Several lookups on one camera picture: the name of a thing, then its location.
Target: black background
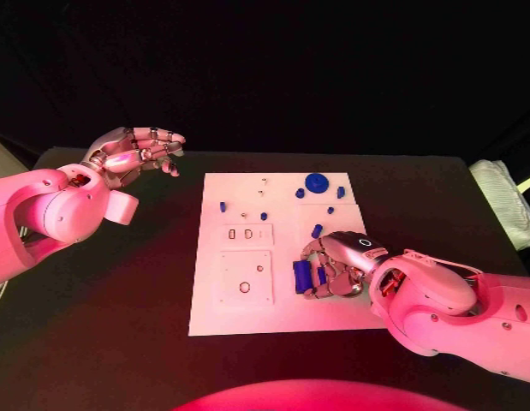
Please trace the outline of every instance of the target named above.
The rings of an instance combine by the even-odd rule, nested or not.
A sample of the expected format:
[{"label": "black background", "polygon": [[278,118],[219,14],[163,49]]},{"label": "black background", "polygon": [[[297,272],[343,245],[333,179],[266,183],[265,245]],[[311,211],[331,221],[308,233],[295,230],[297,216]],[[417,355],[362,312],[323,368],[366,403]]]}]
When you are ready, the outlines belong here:
[{"label": "black background", "polygon": [[0,137],[31,164],[124,125],[191,150],[471,162],[529,109],[526,5],[0,2]]}]

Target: blue disc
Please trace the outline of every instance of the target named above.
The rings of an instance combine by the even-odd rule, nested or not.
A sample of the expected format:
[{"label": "blue disc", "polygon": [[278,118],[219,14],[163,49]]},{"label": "blue disc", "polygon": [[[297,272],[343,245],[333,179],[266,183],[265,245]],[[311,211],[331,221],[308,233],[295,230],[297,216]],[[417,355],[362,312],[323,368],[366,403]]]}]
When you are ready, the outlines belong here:
[{"label": "blue disc", "polygon": [[313,173],[305,177],[305,187],[321,194],[330,189],[330,179],[323,174]]}]

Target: pink robotic arm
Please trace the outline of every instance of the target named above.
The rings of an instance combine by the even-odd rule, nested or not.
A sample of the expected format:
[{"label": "pink robotic arm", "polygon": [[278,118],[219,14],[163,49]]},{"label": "pink robotic arm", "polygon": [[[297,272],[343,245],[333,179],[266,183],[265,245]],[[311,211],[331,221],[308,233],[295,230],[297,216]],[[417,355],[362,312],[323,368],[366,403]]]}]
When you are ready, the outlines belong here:
[{"label": "pink robotic arm", "polygon": [[[102,219],[128,225],[140,200],[116,191],[142,170],[178,169],[184,137],[160,128],[118,128],[102,136],[80,164],[0,179],[0,283],[92,236]],[[39,233],[23,242],[18,227]]]},{"label": "pink robotic arm", "polygon": [[[313,241],[303,259],[311,253],[329,281],[304,293],[307,298],[354,296],[367,283],[372,311],[414,352],[456,354],[530,382],[530,277],[487,274],[414,250],[392,254],[354,232]],[[463,278],[447,265],[473,275]]]}]

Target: blue block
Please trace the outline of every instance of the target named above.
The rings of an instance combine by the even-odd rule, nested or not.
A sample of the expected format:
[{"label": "blue block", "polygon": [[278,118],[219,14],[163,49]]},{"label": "blue block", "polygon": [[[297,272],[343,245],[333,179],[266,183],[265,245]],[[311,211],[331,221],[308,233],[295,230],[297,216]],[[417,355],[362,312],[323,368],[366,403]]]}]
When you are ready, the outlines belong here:
[{"label": "blue block", "polygon": [[321,232],[323,232],[323,226],[317,224],[314,226],[313,238],[318,238],[321,236]]},{"label": "blue block", "polygon": [[295,293],[304,294],[305,290],[314,288],[313,284],[313,266],[307,259],[294,262],[295,274]]},{"label": "blue block", "polygon": [[318,279],[321,280],[321,285],[327,283],[327,273],[323,267],[318,267]]},{"label": "blue block", "polygon": [[313,173],[305,177],[305,187],[317,194],[330,189],[330,179],[320,173]]}]

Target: black table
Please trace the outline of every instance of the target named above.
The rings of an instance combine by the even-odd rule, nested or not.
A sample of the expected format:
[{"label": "black table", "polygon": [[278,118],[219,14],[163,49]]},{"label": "black table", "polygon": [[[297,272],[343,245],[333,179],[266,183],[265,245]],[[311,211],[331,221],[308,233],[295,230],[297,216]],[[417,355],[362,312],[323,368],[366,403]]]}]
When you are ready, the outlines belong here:
[{"label": "black table", "polygon": [[[54,149],[39,167],[83,153]],[[190,152],[178,163],[178,179],[148,172],[127,189],[141,199],[131,227],[105,222],[10,282],[0,409],[164,410],[285,378],[385,384],[471,409],[530,408],[529,383],[454,355],[414,354],[386,330],[189,337],[206,172],[349,172],[369,234],[389,247],[526,275],[463,161]]]}]

